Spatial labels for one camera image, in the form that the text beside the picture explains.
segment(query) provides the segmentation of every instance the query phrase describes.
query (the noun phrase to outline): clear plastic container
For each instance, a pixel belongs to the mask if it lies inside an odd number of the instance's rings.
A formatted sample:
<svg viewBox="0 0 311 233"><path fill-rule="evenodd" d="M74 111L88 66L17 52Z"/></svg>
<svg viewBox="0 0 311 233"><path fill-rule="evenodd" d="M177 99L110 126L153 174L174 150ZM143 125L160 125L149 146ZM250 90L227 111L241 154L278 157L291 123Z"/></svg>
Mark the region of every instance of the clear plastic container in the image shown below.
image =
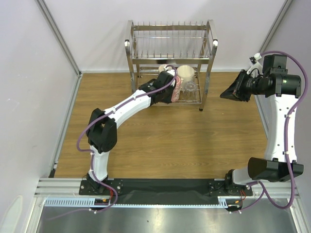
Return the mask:
<svg viewBox="0 0 311 233"><path fill-rule="evenodd" d="M193 97L193 96L195 96L195 92L196 92L196 83L193 81L186 83L186 85L185 85L186 96Z"/></svg>

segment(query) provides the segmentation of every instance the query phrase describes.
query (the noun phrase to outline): metal plate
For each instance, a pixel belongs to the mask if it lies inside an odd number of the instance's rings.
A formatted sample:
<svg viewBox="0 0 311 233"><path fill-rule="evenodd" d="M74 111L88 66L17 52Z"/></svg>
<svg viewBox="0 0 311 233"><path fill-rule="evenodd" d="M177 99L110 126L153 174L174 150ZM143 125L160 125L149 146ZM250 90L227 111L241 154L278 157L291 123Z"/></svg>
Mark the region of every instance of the metal plate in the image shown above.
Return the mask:
<svg viewBox="0 0 311 233"><path fill-rule="evenodd" d="M245 206L254 200L245 200ZM286 204L286 199L277 200ZM37 233L296 233L289 210L275 208L267 199L240 214L225 209L111 208L96 215L89 211L68 214L70 207L44 207Z"/></svg>

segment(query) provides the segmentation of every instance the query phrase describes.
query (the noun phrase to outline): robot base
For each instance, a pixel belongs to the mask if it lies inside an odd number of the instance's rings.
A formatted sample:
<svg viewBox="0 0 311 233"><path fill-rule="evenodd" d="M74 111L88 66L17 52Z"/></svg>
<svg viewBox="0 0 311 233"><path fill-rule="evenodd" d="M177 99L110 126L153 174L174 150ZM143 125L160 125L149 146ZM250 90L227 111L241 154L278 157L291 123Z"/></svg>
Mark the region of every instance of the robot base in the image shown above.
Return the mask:
<svg viewBox="0 0 311 233"><path fill-rule="evenodd" d="M113 187L118 195L121 194L122 191L122 180L103 180L103 183ZM86 180L82 180L80 183L79 195L81 196L110 196L110 190L96 181L92 180L90 176L86 175Z"/></svg>

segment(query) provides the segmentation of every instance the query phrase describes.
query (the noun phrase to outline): wire rack shelf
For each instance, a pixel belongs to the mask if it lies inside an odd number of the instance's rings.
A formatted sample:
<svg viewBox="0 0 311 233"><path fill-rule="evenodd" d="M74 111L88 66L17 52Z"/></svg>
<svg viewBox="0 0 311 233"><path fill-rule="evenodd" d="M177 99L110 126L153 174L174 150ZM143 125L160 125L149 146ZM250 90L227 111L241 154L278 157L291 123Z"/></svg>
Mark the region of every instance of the wire rack shelf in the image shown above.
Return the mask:
<svg viewBox="0 0 311 233"><path fill-rule="evenodd" d="M126 35L124 45L133 93L141 84L158 75L161 64L172 64L176 67L190 65L195 70L196 93L191 97L181 94L176 103L199 104L200 110L203 110L210 71L218 47L213 20L208 20L207 23L143 22L137 25L130 20ZM207 65L203 94L199 81L202 64Z"/></svg>

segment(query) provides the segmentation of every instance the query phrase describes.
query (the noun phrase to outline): metal rack leg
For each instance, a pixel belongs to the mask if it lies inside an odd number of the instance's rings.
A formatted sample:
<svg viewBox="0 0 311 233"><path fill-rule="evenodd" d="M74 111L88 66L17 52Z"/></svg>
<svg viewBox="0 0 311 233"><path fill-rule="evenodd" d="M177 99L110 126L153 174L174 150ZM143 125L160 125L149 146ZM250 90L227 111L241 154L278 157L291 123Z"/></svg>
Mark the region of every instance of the metal rack leg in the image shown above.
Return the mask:
<svg viewBox="0 0 311 233"><path fill-rule="evenodd" d="M139 78L140 76L140 69L139 69L139 65L136 65L136 72L137 72L137 77Z"/></svg>
<svg viewBox="0 0 311 233"><path fill-rule="evenodd" d="M130 69L130 75L131 75L131 89L132 89L132 93L134 93L136 91L135 72L134 72L132 61L128 60L128 63L129 63L129 69Z"/></svg>
<svg viewBox="0 0 311 233"><path fill-rule="evenodd" d="M214 58L215 58L215 55L213 56L213 58L208 63L206 77L205 77L204 92L203 92L203 96L202 96L202 103L201 103L200 108L199 108L200 111L203 111L204 105L206 102L206 98L207 98L207 94L208 94L208 87L209 87L210 72L212 70Z"/></svg>

